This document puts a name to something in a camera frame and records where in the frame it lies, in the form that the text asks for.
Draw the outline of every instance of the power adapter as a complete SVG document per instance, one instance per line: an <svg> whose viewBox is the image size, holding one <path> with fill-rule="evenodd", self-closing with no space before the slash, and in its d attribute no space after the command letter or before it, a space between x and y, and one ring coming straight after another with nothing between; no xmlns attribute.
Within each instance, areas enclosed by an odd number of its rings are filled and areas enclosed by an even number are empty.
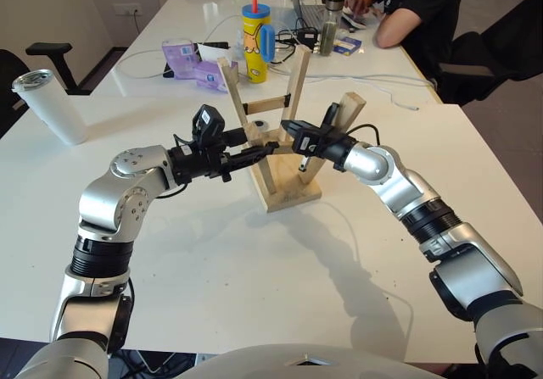
<svg viewBox="0 0 543 379"><path fill-rule="evenodd" d="M313 50L316 40L319 37L319 32L315 27L301 27L296 31L296 39Z"/></svg>

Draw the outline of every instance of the power outlet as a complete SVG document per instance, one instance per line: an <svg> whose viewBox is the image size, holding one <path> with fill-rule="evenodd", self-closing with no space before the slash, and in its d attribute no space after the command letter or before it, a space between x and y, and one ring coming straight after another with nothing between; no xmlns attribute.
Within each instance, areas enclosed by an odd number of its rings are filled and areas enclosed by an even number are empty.
<svg viewBox="0 0 543 379"><path fill-rule="evenodd" d="M143 15L142 5L139 3L113 3L113 9L118 16Z"/></svg>

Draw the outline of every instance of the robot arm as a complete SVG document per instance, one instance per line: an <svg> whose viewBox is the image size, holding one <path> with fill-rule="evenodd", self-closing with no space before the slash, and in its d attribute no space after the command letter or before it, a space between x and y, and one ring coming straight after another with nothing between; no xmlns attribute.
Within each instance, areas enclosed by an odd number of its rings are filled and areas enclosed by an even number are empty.
<svg viewBox="0 0 543 379"><path fill-rule="evenodd" d="M107 354L120 349L132 312L129 282L132 246L149 205L160 194L193 178L221 176L248 167L276 143L230 155L247 142L243 128L224 131L224 120L203 105L193 119L193 140L166 150L134 148L118 154L80 200L78 236L50 333L51 343L35 354L19 378L107 378Z"/></svg>
<svg viewBox="0 0 543 379"><path fill-rule="evenodd" d="M294 138L293 150L333 162L368 185L418 241L445 307L457 318L473 321L480 356L492 371L519 369L543 374L543 311L520 298L523 289L507 262L398 153L385 146L358 142L329 122L316 127L284 120Z"/></svg>

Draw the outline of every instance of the office chair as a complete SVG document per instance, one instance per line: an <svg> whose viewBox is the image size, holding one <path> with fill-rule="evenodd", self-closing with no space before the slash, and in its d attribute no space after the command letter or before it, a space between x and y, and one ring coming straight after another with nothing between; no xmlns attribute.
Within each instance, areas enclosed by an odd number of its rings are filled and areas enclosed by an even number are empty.
<svg viewBox="0 0 543 379"><path fill-rule="evenodd" d="M90 95L91 92L80 89L71 74L64 55L72 49L68 42L35 42L25 51L27 55L45 55L53 62L59 72L60 78L66 87L68 95Z"/></svg>
<svg viewBox="0 0 543 379"><path fill-rule="evenodd" d="M0 137L28 109L19 95L11 91L11 84L14 79L27 72L29 72L28 67L19 57L8 50L0 49Z"/></svg>
<svg viewBox="0 0 543 379"><path fill-rule="evenodd" d="M543 72L543 0L523 0L486 31L462 34L439 64L438 94L460 106L487 98L507 80Z"/></svg>

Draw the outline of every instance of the man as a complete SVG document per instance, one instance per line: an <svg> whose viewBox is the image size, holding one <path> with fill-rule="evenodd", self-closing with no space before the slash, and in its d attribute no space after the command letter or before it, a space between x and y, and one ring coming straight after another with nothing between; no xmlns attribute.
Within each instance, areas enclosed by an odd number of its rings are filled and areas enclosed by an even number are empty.
<svg viewBox="0 0 543 379"><path fill-rule="evenodd" d="M355 15L365 13L374 0L347 0ZM460 0L383 0L384 18L376 43L382 48L402 45L428 78L438 63L449 61Z"/></svg>

